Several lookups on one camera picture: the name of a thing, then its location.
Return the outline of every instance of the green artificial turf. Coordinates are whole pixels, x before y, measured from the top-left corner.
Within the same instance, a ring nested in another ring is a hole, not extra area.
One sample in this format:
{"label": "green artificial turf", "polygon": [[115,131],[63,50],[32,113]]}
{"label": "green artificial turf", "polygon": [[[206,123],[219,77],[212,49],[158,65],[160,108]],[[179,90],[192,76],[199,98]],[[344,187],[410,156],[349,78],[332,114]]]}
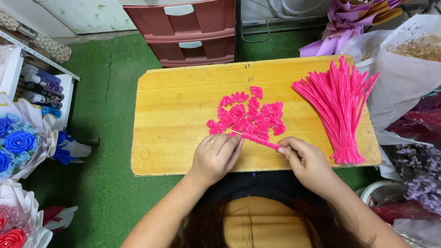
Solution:
{"label": "green artificial turf", "polygon": [[[298,57],[297,49],[311,42],[306,31],[273,34],[263,43],[242,42],[242,61]],[[35,192],[40,208],[79,206],[71,226],[55,234],[49,247],[119,247],[182,178],[135,177],[130,169],[138,78],[161,65],[139,34],[69,46],[72,56],[63,66],[82,80],[76,82],[67,131],[78,140],[99,137],[101,145],[82,164],[45,160],[26,188]],[[374,168],[336,172],[352,189],[379,179]]]}

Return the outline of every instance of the dark pants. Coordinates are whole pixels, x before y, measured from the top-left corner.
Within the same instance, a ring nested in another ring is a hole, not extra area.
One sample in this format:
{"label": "dark pants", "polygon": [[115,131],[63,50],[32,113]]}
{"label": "dark pants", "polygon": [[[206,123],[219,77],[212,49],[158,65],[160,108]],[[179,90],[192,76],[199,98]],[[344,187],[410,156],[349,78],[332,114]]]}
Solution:
{"label": "dark pants", "polygon": [[219,199],[229,201],[247,196],[261,196],[292,206],[293,199],[302,199],[330,212],[327,202],[306,189],[295,177],[292,170],[228,173],[222,180],[211,186],[202,197],[202,202]]}

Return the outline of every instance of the red plastic drawer unit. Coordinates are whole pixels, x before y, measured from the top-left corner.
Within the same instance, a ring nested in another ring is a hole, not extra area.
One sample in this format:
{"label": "red plastic drawer unit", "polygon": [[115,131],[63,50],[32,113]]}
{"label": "red plastic drawer unit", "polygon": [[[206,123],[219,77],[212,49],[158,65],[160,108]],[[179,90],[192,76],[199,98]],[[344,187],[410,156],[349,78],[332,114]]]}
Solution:
{"label": "red plastic drawer unit", "polygon": [[234,61],[234,36],[191,42],[148,43],[148,45],[165,67]]}
{"label": "red plastic drawer unit", "polygon": [[235,0],[123,8],[147,43],[222,38],[235,33]]}

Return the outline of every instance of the blue rose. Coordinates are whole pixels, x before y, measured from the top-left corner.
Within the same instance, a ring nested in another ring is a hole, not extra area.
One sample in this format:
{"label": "blue rose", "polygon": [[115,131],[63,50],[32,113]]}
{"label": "blue rose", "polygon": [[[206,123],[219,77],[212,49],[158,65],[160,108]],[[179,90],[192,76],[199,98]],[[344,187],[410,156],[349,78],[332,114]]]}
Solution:
{"label": "blue rose", "polygon": [[11,123],[14,122],[10,118],[1,118],[0,119],[0,136],[5,134],[7,131],[9,131],[9,128],[11,127]]}
{"label": "blue rose", "polygon": [[0,151],[0,172],[3,172],[8,169],[9,164],[11,163],[11,160],[9,157]]}
{"label": "blue rose", "polygon": [[13,132],[4,139],[4,148],[15,154],[32,150],[34,144],[35,136],[25,131]]}

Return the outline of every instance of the drawer handle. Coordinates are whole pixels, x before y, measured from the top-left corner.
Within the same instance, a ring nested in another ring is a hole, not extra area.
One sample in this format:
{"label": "drawer handle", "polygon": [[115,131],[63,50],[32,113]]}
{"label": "drawer handle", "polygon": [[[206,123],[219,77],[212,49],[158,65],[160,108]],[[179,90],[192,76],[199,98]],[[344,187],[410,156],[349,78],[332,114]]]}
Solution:
{"label": "drawer handle", "polygon": [[193,5],[178,5],[178,6],[169,6],[164,7],[164,11],[166,15],[188,15],[194,11]]}
{"label": "drawer handle", "polygon": [[180,48],[197,48],[200,46],[202,46],[202,42],[200,41],[179,42]]}

